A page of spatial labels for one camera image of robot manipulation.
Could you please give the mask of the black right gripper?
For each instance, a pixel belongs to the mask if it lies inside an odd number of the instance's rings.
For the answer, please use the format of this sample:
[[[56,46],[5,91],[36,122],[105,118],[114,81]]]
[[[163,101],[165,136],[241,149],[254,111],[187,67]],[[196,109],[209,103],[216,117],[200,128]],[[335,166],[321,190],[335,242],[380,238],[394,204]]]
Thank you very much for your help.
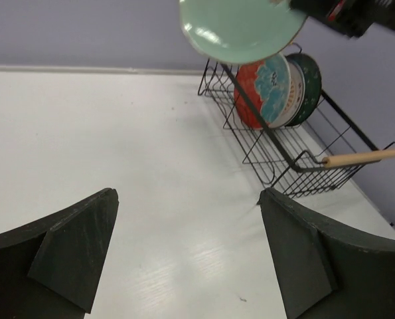
[[[289,5],[349,38],[363,36],[373,24],[395,32],[395,0],[292,0]]]

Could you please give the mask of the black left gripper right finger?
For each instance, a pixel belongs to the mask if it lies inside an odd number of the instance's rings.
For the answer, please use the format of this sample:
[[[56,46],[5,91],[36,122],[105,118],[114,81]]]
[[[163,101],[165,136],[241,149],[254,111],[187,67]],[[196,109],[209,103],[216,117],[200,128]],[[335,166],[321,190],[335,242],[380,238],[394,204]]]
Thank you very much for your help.
[[[288,318],[395,318],[395,240],[272,188],[259,205]]]

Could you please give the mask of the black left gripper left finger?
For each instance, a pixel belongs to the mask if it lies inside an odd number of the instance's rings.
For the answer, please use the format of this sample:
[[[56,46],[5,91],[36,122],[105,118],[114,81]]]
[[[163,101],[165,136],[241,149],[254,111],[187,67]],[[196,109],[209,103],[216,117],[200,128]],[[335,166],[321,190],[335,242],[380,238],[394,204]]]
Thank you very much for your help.
[[[0,318],[84,318],[91,313],[118,214],[105,188],[0,234]]]

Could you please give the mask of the dark teal blossom plate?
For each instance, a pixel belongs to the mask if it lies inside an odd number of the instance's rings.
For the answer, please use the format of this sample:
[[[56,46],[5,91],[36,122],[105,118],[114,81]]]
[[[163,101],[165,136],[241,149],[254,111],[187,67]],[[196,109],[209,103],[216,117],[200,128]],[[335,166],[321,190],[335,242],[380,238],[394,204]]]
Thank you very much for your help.
[[[322,93],[322,76],[319,65],[305,53],[292,53],[286,56],[289,62],[295,64],[303,75],[305,92],[301,107],[287,127],[298,126],[312,115],[318,106]]]

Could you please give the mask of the white sunburst pattern plate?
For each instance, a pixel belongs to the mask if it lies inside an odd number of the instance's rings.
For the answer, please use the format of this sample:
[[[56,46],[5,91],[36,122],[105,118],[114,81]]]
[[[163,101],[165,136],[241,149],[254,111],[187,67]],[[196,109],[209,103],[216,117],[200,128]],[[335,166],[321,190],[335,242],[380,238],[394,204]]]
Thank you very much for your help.
[[[277,128],[286,126],[295,118],[301,108],[305,94],[305,81],[302,70],[297,63],[290,58],[288,58],[287,61],[291,73],[291,89],[286,107],[277,121]]]

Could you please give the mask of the red teal floral plate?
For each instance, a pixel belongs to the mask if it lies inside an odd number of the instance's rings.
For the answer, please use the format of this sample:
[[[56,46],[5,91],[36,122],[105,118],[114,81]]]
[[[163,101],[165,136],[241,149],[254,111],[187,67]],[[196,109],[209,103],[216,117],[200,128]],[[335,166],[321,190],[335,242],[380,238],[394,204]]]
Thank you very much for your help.
[[[261,128],[243,95],[239,93],[239,88],[247,94],[267,125],[273,124],[285,109],[291,89],[290,67],[284,55],[277,53],[240,66],[236,81],[234,102],[241,121],[253,129]]]

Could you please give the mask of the light green flower plate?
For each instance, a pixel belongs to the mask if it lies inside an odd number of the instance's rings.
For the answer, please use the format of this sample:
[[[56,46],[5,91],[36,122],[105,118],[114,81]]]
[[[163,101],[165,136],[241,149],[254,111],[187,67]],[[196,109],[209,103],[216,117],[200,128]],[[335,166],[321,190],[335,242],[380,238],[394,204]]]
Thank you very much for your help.
[[[248,64],[282,51],[307,15],[290,1],[180,0],[181,30],[198,53],[229,64]]]

